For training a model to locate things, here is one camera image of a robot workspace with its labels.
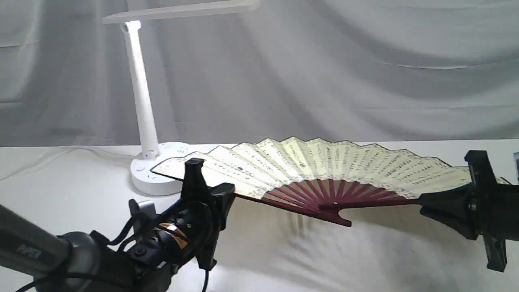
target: white backdrop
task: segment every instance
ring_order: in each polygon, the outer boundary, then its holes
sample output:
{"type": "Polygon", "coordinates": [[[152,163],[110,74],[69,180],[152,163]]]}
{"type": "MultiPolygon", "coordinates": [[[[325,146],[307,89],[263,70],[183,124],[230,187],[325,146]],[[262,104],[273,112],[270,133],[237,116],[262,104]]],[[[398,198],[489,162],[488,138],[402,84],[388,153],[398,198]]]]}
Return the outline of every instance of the white backdrop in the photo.
{"type": "MultiPolygon", "coordinates": [[[[0,145],[139,143],[124,40],[101,24],[127,9],[2,1],[0,145]]],[[[502,0],[262,0],[144,23],[159,139],[517,138],[518,12],[502,0]]]]}

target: folding fan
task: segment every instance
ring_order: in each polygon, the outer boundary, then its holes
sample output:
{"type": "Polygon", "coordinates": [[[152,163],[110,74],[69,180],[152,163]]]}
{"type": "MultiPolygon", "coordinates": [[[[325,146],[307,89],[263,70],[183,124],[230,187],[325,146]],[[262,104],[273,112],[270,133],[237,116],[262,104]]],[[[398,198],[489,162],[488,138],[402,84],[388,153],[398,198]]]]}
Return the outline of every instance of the folding fan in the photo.
{"type": "Polygon", "coordinates": [[[436,157],[295,137],[218,146],[207,154],[170,158],[152,172],[182,180],[184,163],[194,157],[205,160],[202,174],[210,187],[233,183],[238,197],[345,226],[351,222],[339,216],[340,209],[415,204],[422,193],[471,182],[467,167],[451,167],[436,157]]]}

